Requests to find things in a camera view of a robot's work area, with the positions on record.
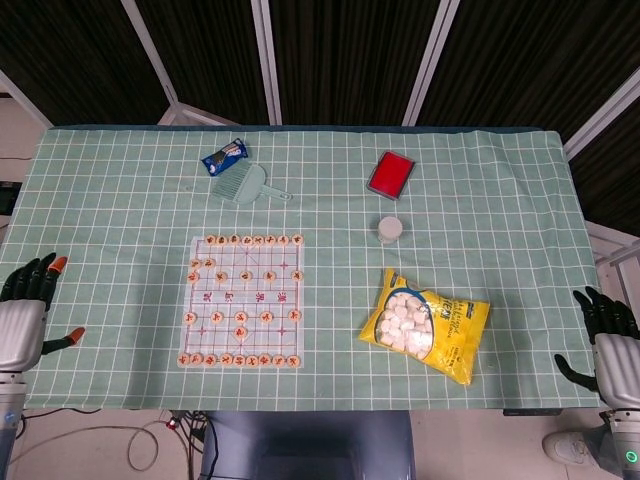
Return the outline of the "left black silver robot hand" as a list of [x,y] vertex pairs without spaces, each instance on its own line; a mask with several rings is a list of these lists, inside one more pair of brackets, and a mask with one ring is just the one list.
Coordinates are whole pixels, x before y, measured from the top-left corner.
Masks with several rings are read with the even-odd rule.
[[0,373],[23,373],[40,358],[79,343],[77,327],[58,339],[45,338],[46,322],[68,258],[52,252],[14,270],[0,287]]

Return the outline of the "white shoe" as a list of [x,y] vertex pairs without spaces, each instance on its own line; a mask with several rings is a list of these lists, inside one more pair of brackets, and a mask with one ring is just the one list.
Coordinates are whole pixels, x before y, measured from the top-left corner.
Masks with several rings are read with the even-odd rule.
[[546,456],[557,463],[580,467],[597,466],[581,432],[551,433],[542,440],[542,448]]

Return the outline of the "yellow marshmallow bag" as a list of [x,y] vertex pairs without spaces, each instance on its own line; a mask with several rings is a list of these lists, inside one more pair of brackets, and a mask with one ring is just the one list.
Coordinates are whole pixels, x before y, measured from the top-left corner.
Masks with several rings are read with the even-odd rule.
[[487,302],[421,289],[387,268],[376,307],[359,339],[404,354],[468,385],[489,312]]

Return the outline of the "small white round jar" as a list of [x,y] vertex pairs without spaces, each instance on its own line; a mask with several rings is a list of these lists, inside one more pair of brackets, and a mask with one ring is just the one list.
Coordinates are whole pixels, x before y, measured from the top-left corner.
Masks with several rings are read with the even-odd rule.
[[403,233],[403,224],[395,216],[383,217],[377,225],[378,239],[383,245],[395,243]]

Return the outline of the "black box on floor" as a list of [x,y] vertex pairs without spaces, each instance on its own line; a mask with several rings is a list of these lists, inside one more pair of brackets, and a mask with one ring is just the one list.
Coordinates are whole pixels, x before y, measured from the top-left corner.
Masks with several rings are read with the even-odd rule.
[[12,215],[21,187],[21,182],[0,181],[0,216]]

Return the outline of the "white metal rack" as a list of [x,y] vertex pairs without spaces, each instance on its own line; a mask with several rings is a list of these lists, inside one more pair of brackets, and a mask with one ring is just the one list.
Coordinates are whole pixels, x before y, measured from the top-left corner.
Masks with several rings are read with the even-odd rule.
[[640,237],[590,221],[586,226],[602,291],[640,308]]

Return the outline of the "red ink pad box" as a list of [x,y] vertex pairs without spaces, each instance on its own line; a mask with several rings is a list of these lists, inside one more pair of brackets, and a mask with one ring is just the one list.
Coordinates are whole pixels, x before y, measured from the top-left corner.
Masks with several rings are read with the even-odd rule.
[[398,200],[411,176],[415,162],[393,151],[385,151],[373,169],[367,188],[385,198]]

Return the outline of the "blue snack packet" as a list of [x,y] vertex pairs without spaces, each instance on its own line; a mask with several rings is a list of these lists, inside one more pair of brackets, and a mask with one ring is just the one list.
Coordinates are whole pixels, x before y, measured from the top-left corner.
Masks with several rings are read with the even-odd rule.
[[204,157],[201,162],[211,177],[222,174],[225,170],[235,165],[238,161],[248,157],[247,147],[240,138],[230,143],[213,154]]

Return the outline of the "dark folding screen panel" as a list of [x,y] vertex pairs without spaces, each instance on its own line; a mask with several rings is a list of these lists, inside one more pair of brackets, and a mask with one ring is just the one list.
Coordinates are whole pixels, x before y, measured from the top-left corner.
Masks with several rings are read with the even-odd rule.
[[203,125],[273,124],[259,0],[121,0],[169,101]]
[[568,140],[640,68],[640,0],[459,0],[419,126]]
[[273,125],[413,127],[461,0],[250,0]]
[[120,0],[0,0],[0,71],[55,126],[155,124],[169,106]]

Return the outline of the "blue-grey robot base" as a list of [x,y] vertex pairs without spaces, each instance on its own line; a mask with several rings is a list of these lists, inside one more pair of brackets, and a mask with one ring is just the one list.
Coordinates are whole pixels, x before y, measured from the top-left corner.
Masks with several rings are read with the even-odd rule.
[[406,410],[207,416],[197,480],[417,480]]

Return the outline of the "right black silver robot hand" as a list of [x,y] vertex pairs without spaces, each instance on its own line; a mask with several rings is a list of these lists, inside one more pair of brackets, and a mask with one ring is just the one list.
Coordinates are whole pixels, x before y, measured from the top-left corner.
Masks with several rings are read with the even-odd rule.
[[570,367],[564,356],[554,362],[571,383],[598,394],[614,410],[640,411],[640,327],[631,309],[587,286],[575,290],[592,347],[594,373]]

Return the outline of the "clear plastic chessboard sheet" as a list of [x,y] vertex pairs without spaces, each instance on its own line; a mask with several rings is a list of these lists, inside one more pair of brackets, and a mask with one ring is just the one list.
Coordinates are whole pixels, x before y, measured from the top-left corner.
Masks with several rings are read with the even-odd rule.
[[[240,243],[233,246],[229,243],[218,246],[205,244],[205,237],[196,237],[191,243],[191,257],[201,260],[202,265],[197,270],[190,268],[188,263],[187,274],[191,271],[199,273],[199,280],[195,283],[188,283],[184,295],[184,308],[182,315],[182,333],[180,339],[180,350],[188,354],[196,352],[215,354],[218,363],[214,367],[235,367],[222,366],[219,357],[223,353],[235,355],[256,355],[269,354],[271,357],[281,354],[285,357],[289,355],[299,355],[304,357],[304,334],[303,334],[303,308],[304,292],[303,281],[296,282],[291,278],[294,270],[303,272],[304,251],[303,245],[295,245],[291,237],[287,235],[290,243],[287,246],[279,245],[278,242],[269,246],[265,242],[262,246],[243,246],[239,235]],[[203,260],[207,257],[216,260],[214,268],[205,268]],[[252,273],[253,278],[249,282],[243,282],[239,275],[243,270]],[[215,273],[225,271],[228,280],[218,283]],[[266,282],[263,275],[266,271],[274,271],[277,279]],[[292,322],[288,318],[290,310],[297,309],[301,312],[301,320]],[[225,319],[220,324],[213,324],[210,316],[214,311],[220,311]],[[237,311],[245,311],[248,319],[245,323],[239,324],[234,320]],[[270,311],[273,314],[271,323],[263,323],[259,316],[263,311]],[[198,320],[193,325],[186,325],[183,317],[186,312],[194,312]],[[233,331],[237,326],[244,326],[248,330],[247,337],[238,340],[234,337]]]

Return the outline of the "green checked tablecloth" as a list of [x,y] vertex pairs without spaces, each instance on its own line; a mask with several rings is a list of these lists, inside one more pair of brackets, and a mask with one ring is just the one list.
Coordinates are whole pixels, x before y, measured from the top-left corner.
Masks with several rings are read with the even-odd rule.
[[[282,201],[215,197],[201,160],[240,138]],[[385,151],[415,162],[398,200],[367,188]],[[377,225],[403,224],[383,245]],[[304,236],[303,364],[177,365],[193,238]],[[27,374],[31,408],[375,410],[592,407],[555,354],[592,367],[573,292],[598,282],[558,134],[118,129],[45,133],[3,243],[0,283],[29,260],[69,259],[47,322],[80,344]],[[472,382],[358,339],[386,268],[490,304]]]

